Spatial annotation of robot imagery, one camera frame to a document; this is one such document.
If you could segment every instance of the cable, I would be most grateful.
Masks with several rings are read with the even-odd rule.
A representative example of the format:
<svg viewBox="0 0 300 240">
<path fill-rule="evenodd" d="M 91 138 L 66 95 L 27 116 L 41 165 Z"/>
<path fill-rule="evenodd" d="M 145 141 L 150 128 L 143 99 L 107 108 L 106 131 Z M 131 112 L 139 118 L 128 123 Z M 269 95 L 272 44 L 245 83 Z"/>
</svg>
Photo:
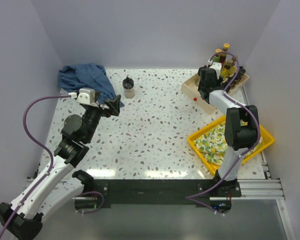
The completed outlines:
<svg viewBox="0 0 300 240">
<path fill-rule="evenodd" d="M 35 101 L 33 101 L 32 103 L 29 104 L 29 106 L 25 109 L 24 113 L 23 113 L 23 119 L 22 119 L 22 124 L 23 124 L 23 128 L 24 128 L 24 131 L 25 133 L 28 135 L 28 137 L 34 141 L 36 144 L 38 144 L 40 147 L 42 147 L 44 150 L 46 150 L 50 156 L 50 166 L 47 170 L 47 172 L 49 173 L 53 167 L 53 154 L 52 152 L 45 146 L 43 145 L 42 143 L 40 143 L 37 139 L 35 139 L 31 133 L 29 132 L 29 129 L 26 125 L 26 117 L 27 117 L 27 114 L 30 110 L 30 108 L 36 104 L 37 102 L 39 101 L 42 101 L 42 100 L 46 100 L 46 99 L 63 99 L 63 98 L 69 98 L 71 97 L 70 95 L 60 95 L 60 96 L 46 96 L 46 97 L 42 97 L 42 98 L 39 98 Z M 5 225 L 3 226 L 1 232 L 0 232 L 0 239 L 4 233 L 4 231 L 7 229 L 7 227 L 9 226 L 11 220 L 13 219 L 14 215 L 18 212 L 19 208 L 22 206 L 22 204 L 24 203 L 24 201 L 27 199 L 27 197 L 33 192 L 33 190 L 45 179 L 47 175 L 43 175 L 31 188 L 30 190 L 24 195 L 24 197 L 21 199 L 20 201 L 20 205 L 16 206 L 15 210 L 12 212 L 12 214 L 10 215 L 10 217 L 8 218 L 8 220 L 6 221 Z"/>
<path fill-rule="evenodd" d="M 235 80 L 237 74 L 239 73 L 239 67 L 240 67 L 240 64 L 239 64 L 238 59 L 235 57 L 234 54 L 229 53 L 229 52 L 227 52 L 227 51 L 226 51 L 226 52 L 225 52 L 225 51 L 222 51 L 222 52 L 218 52 L 218 53 L 214 54 L 214 55 L 210 58 L 210 60 L 212 60 L 213 57 L 214 57 L 215 55 L 221 54 L 221 53 L 224 53 L 224 54 L 226 53 L 226 54 L 231 55 L 232 57 L 235 58 L 236 63 L 237 63 L 237 69 L 236 69 L 236 72 L 235 72 L 235 74 L 234 74 L 232 80 L 225 86 L 225 88 L 224 88 L 224 90 L 223 90 L 223 95 L 224 95 L 224 97 L 225 97 L 227 100 L 229 100 L 230 102 L 232 102 L 232 103 L 238 105 L 239 107 L 242 107 L 249 115 L 251 115 L 251 118 L 253 119 L 255 125 L 257 126 L 257 140 L 256 140 L 256 142 L 254 143 L 254 145 L 253 145 L 251 148 L 247 149 L 245 152 L 241 153 L 241 154 L 236 158 L 236 160 L 234 161 L 234 163 L 233 163 L 233 165 L 230 167 L 230 169 L 225 173 L 225 175 L 224 175 L 224 176 L 223 176 L 223 177 L 222 177 L 215 185 L 213 185 L 212 187 L 210 187 L 209 189 L 207 189 L 207 190 L 205 190 L 205 191 L 203 191 L 203 192 L 201 192 L 201 193 L 198 193 L 198 194 L 195 194 L 195 195 L 191 195 L 191 196 L 185 197 L 185 199 L 190 200 L 190 201 L 193 201 L 193 202 L 198 203 L 198 204 L 201 204 L 201 205 L 203 205 L 203 206 L 205 206 L 205 207 L 207 207 L 207 208 L 209 208 L 209 209 L 215 211 L 215 213 L 218 213 L 218 214 L 222 214 L 222 213 L 221 213 L 220 211 L 217 211 L 217 210 L 213 209 L 212 207 L 208 206 L 207 204 L 205 204 L 205 203 L 203 203 L 203 202 L 200 202 L 200 201 L 198 201 L 198 200 L 195 200 L 195 199 L 193 199 L 193 198 L 201 197 L 201 196 L 203 196 L 203 195 L 209 193 L 210 191 L 214 190 L 218 185 L 220 185 L 220 184 L 223 182 L 223 180 L 228 176 L 228 174 L 230 174 L 230 172 L 231 172 L 232 169 L 235 167 L 235 165 L 238 163 L 238 161 L 239 161 L 240 158 L 241 158 L 240 156 L 243 156 L 243 155 L 247 154 L 250 150 L 252 150 L 253 148 L 255 148 L 255 147 L 257 146 L 257 144 L 259 143 L 260 138 L 261 138 L 261 134 L 260 134 L 260 126 L 259 126 L 259 123 L 258 123 L 256 117 L 253 115 L 253 113 L 252 113 L 246 106 L 244 106 L 244 105 L 241 104 L 240 102 L 237 102 L 236 100 L 234 100 L 233 98 L 231 98 L 231 97 L 226 93 L 226 90 L 231 86 L 232 82 Z"/>
<path fill-rule="evenodd" d="M 102 202 L 101 202 L 101 204 L 100 204 L 100 206 L 98 206 L 96 209 L 94 209 L 94 210 L 91 210 L 91 211 L 78 211 L 79 213 L 81 213 L 81 214 L 92 214 L 92 213 L 95 213 L 96 211 L 98 211 L 98 210 L 100 210 L 100 208 L 102 208 L 102 206 L 103 206 L 103 204 L 104 204 L 104 196 L 103 196 L 103 194 L 102 193 L 100 193 L 100 192 L 97 192 L 97 191 L 88 191 L 88 192 L 86 192 L 86 193 L 82 193 L 82 194 L 80 194 L 79 195 L 79 197 L 81 197 L 81 196 L 85 196 L 85 195 L 88 195 L 88 194 L 97 194 L 97 195 L 100 195 L 101 196 L 101 198 L 102 198 Z"/>
</svg>

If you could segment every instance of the bottle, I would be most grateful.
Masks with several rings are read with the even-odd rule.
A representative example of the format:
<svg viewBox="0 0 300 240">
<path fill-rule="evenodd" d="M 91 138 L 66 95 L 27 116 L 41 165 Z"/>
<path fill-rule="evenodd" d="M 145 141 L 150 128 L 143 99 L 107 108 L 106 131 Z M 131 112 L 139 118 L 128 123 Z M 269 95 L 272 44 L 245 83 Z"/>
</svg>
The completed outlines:
<svg viewBox="0 0 300 240">
<path fill-rule="evenodd" d="M 227 50 L 229 49 L 229 47 L 230 47 L 230 45 L 228 43 L 224 44 L 223 48 L 222 48 L 222 51 L 224 51 L 224 52 L 226 51 L 227 52 Z M 226 55 L 227 54 L 225 54 L 225 53 L 222 53 L 220 55 L 220 61 L 219 62 L 222 64 L 222 66 L 224 65 L 224 62 L 226 60 Z"/>
<path fill-rule="evenodd" d="M 229 61 L 227 61 L 226 63 L 225 63 L 225 65 L 224 65 L 224 67 L 223 67 L 223 69 L 222 69 L 222 71 L 221 71 L 221 76 L 223 76 L 223 79 L 225 80 L 226 79 L 226 77 L 227 77 L 227 72 L 228 72 L 228 70 L 231 68 L 231 66 L 232 66 L 232 60 L 229 60 Z"/>
<path fill-rule="evenodd" d="M 218 49 L 215 50 L 215 53 L 217 54 L 217 53 L 220 53 L 221 51 L 222 50 L 218 48 Z M 220 61 L 220 55 L 219 54 L 215 55 L 214 58 L 213 58 L 213 61 L 214 62 L 219 62 Z"/>
<path fill-rule="evenodd" d="M 235 68 L 236 59 L 235 59 L 235 57 L 232 58 L 233 63 L 232 63 L 231 68 L 228 72 L 228 77 L 232 76 L 236 72 L 236 68 Z"/>
<path fill-rule="evenodd" d="M 234 84 L 237 84 L 243 77 L 243 75 L 245 74 L 246 70 L 244 68 L 241 68 L 239 69 L 239 72 L 234 80 Z"/>
<path fill-rule="evenodd" d="M 122 82 L 123 88 L 124 88 L 124 96 L 127 99 L 131 99 L 135 96 L 135 90 L 134 90 L 134 81 L 133 79 L 126 77 L 125 80 Z"/>
</svg>

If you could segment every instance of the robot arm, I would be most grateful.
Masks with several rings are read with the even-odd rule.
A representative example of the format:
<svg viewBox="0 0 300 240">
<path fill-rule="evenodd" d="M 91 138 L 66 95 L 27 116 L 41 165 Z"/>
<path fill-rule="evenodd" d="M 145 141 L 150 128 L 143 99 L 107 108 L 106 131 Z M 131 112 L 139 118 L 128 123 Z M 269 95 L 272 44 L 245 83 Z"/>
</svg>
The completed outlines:
<svg viewBox="0 0 300 240">
<path fill-rule="evenodd" d="M 224 178 L 225 181 L 233 181 L 237 179 L 239 168 L 245 158 L 244 153 L 256 143 L 258 138 L 258 128 L 246 109 L 251 111 L 257 122 L 259 119 L 255 106 L 238 103 L 223 90 L 219 78 L 220 68 L 220 63 L 216 62 L 212 63 L 209 68 L 202 67 L 199 69 L 200 84 L 198 91 L 202 99 L 214 105 L 226 115 L 225 140 L 228 149 L 218 170 L 218 177 L 223 178 L 235 164 L 230 173 Z M 247 125 L 241 125 L 242 121 L 247 122 Z"/>
<path fill-rule="evenodd" d="M 70 173 L 84 158 L 101 117 L 118 116 L 120 99 L 106 100 L 107 108 L 96 101 L 98 93 L 93 89 L 82 88 L 79 93 L 71 93 L 85 108 L 82 117 L 71 115 L 64 121 L 61 131 L 62 140 L 54 151 L 55 157 L 51 171 L 50 164 L 42 171 L 31 185 L 16 197 L 10 204 L 0 204 L 0 222 L 5 225 L 10 219 L 7 229 L 20 240 L 32 240 L 40 232 L 42 222 L 71 198 L 81 194 L 84 188 L 93 181 L 93 177 L 84 171 L 76 171 L 73 178 L 50 194 L 57 184 Z"/>
</svg>

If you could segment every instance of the gray wall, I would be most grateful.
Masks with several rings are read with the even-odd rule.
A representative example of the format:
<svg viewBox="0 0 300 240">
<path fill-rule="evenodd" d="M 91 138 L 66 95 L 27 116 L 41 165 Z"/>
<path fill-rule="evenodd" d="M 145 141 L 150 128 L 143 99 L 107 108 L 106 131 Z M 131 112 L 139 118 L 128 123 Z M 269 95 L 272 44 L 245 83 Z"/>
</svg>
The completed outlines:
<svg viewBox="0 0 300 240">
<path fill-rule="evenodd" d="M 266 151 L 300 240 L 300 0 L 282 0 L 246 63 L 248 95 L 275 137 Z"/>
<path fill-rule="evenodd" d="M 41 149 L 24 133 L 22 115 L 32 100 L 58 94 L 60 67 L 31 2 L 0 0 L 0 202 L 20 194 L 38 165 Z M 42 142 L 55 104 L 47 100 L 29 112 L 29 130 Z"/>
<path fill-rule="evenodd" d="M 63 64 L 200 67 L 231 44 L 242 63 L 279 0 L 32 0 Z"/>
</svg>

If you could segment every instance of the black metal bar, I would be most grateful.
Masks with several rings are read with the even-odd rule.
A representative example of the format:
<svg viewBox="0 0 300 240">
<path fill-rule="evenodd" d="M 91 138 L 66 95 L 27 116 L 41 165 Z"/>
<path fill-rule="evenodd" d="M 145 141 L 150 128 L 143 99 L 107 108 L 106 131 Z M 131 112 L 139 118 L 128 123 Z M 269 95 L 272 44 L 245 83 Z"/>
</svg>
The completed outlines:
<svg viewBox="0 0 300 240">
<path fill-rule="evenodd" d="M 196 203 L 185 199 L 185 197 L 201 193 L 214 185 L 215 180 L 95 179 L 93 183 L 93 189 L 86 189 L 85 191 L 95 190 L 102 193 L 105 197 L 103 207 L 109 208 L 111 207 L 111 204 L 196 205 Z M 211 205 L 209 197 L 228 197 L 229 192 L 232 192 L 232 197 L 240 197 L 240 189 L 239 183 L 236 183 L 235 187 L 232 187 L 226 192 L 226 194 L 219 190 L 214 192 L 212 191 L 197 199 Z"/>
</svg>

